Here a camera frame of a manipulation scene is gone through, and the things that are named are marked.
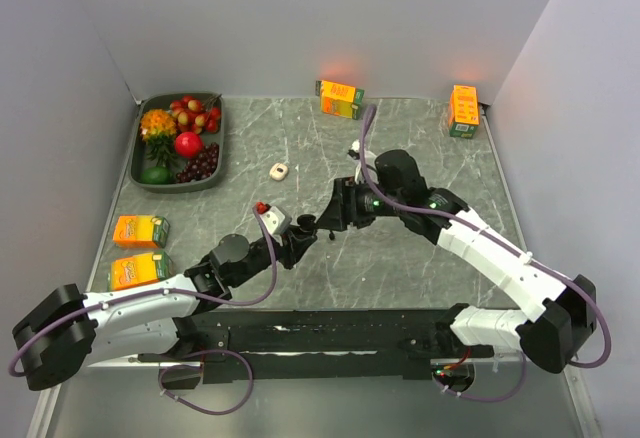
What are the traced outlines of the green avocado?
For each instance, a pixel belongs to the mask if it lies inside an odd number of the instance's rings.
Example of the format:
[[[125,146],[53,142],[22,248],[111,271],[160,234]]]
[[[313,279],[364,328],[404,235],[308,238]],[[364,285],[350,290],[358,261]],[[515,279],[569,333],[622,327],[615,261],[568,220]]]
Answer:
[[[140,175],[140,182],[149,185],[167,185],[173,183],[171,170],[163,166],[154,166],[145,169]]]

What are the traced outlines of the dark purple grape bunch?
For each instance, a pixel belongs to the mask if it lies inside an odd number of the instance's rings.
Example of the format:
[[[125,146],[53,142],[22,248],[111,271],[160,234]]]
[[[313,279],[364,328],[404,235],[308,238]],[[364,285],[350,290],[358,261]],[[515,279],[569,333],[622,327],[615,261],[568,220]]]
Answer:
[[[209,178],[218,168],[220,148],[217,143],[205,145],[195,158],[187,161],[176,175],[178,183],[189,183]]]

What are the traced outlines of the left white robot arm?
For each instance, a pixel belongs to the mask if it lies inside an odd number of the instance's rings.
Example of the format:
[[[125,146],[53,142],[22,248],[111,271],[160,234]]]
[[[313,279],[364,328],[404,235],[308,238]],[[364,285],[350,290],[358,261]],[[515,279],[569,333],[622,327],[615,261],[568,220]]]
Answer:
[[[176,320],[232,304],[232,289],[264,270],[291,269],[317,240],[313,225],[289,225],[256,241],[230,234],[172,278],[126,290],[56,288],[13,328],[8,372],[32,391],[61,384],[84,366],[132,354],[192,356],[198,336]]]

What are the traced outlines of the red apple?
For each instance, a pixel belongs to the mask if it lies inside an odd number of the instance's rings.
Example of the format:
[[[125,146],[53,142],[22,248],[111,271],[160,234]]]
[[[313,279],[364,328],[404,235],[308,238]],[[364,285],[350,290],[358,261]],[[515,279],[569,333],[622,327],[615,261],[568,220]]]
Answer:
[[[200,136],[194,132],[180,133],[174,142],[175,152],[182,158],[192,159],[204,149]]]

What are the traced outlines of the dark grey fruit tray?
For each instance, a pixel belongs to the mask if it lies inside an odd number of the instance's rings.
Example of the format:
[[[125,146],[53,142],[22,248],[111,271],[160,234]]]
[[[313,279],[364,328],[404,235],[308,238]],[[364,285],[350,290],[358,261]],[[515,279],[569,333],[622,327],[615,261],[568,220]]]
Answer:
[[[217,143],[220,148],[219,154],[219,164],[216,171],[207,179],[201,181],[194,181],[189,183],[178,183],[176,181],[176,175],[183,170],[187,161],[189,159],[185,159],[180,157],[177,154],[176,162],[169,169],[173,174],[173,183],[167,185],[149,185],[143,184],[140,182],[141,173],[150,167],[157,166],[154,161],[151,161],[146,156],[145,143],[142,141],[140,137],[139,125],[140,120],[144,113],[152,109],[162,109],[169,113],[169,105],[174,100],[179,100],[184,95],[191,95],[195,98],[207,98],[211,95],[220,95],[222,101],[222,121],[221,121],[221,129],[216,134],[210,134],[203,132],[202,134],[198,134],[202,139],[204,146]],[[186,92],[186,93],[169,93],[169,94],[161,94],[153,96],[147,99],[141,105],[139,115],[137,118],[137,132],[136,137],[133,140],[131,158],[129,162],[129,175],[130,179],[133,183],[141,187],[142,189],[152,192],[152,193],[164,193],[164,194],[178,194],[178,193],[187,193],[187,192],[195,192],[195,191],[203,191],[213,187],[217,181],[221,178],[223,174],[223,158],[222,151],[224,149],[224,131],[225,131],[225,122],[224,122],[224,105],[222,95],[219,93],[212,92]]]

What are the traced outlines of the black earbud charging case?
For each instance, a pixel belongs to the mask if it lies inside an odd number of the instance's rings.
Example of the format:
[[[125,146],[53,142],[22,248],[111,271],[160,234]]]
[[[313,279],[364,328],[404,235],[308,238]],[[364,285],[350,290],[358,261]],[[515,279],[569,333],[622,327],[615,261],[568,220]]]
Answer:
[[[316,229],[316,217],[312,214],[302,214],[297,217],[297,225],[304,233],[312,233]]]

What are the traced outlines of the orange juice box left upper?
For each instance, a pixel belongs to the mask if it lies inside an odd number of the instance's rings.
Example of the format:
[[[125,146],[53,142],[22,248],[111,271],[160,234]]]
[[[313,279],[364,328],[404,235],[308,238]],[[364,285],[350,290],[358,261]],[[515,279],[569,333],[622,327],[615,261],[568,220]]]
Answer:
[[[162,216],[121,215],[112,235],[113,243],[124,249],[164,248],[170,231],[169,221]]]

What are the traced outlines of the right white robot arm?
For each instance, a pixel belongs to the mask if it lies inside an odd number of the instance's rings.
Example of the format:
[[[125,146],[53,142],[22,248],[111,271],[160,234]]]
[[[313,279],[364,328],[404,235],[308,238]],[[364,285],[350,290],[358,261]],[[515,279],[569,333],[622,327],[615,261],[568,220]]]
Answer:
[[[457,195],[428,186],[406,151],[375,155],[354,145],[348,154],[357,162],[356,172],[335,180],[319,228],[342,232],[395,216],[412,233],[471,265],[516,305],[507,310],[453,306],[436,333],[444,354],[459,356],[474,346],[510,348],[550,373],[575,363],[597,326],[596,288],[588,278],[568,279],[544,267]]]

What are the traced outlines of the red cherry bunch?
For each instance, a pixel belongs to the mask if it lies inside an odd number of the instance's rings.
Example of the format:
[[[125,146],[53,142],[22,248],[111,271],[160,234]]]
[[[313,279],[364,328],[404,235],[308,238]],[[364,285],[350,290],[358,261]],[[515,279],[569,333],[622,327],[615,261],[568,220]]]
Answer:
[[[222,101],[220,95],[195,98],[184,95],[169,105],[169,114],[180,132],[216,134],[221,129]]]

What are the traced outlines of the orange yellow flower pineapple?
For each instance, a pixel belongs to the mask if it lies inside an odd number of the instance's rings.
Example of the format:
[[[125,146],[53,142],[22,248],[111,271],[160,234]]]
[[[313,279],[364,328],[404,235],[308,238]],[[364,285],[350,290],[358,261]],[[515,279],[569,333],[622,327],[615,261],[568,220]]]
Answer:
[[[174,118],[167,111],[152,109],[144,113],[140,120],[139,131],[149,160],[165,168],[175,164],[177,153],[174,142],[178,128]]]

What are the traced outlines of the orange juice box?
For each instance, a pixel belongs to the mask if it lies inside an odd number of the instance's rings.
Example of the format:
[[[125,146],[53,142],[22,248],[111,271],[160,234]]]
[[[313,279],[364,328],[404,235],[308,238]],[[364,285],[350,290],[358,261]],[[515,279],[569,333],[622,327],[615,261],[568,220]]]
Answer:
[[[156,283],[174,275],[174,263],[164,251],[147,252],[115,260],[108,289],[120,291]]]
[[[170,231],[169,221],[162,216],[121,215],[112,235],[113,243],[124,249],[164,248]]]
[[[328,80],[315,82],[315,95],[324,114],[358,120],[365,91]]]
[[[471,139],[480,125],[477,90],[454,85],[449,100],[448,131],[451,137]]]

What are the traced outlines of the orange juice box left lower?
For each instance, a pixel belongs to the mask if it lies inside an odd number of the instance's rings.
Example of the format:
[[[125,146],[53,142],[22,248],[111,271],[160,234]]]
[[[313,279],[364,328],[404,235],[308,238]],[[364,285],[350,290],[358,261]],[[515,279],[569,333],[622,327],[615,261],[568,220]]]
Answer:
[[[174,275],[174,263],[164,251],[147,252],[115,260],[108,289],[120,291],[156,283]]]

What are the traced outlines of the orange juice box back right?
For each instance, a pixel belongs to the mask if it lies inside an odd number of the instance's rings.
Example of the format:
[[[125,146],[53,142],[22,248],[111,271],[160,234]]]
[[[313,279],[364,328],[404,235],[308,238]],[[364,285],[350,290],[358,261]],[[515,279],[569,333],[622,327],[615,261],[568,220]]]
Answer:
[[[449,100],[448,131],[451,137],[471,139],[480,125],[477,90],[454,85]]]

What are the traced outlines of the orange juice box back centre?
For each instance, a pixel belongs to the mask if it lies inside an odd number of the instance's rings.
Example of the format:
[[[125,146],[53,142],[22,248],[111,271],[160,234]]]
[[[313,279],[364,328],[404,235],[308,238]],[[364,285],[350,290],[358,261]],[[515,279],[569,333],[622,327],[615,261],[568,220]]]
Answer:
[[[358,120],[365,91],[328,80],[315,82],[315,95],[324,114]]]

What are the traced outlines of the beige earbud charging case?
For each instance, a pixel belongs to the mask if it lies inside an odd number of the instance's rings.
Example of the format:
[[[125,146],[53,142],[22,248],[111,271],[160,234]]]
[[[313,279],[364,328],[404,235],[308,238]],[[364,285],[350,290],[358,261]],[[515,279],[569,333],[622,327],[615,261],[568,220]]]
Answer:
[[[288,173],[289,168],[286,164],[276,163],[271,167],[269,177],[276,182],[281,182],[287,177]]]

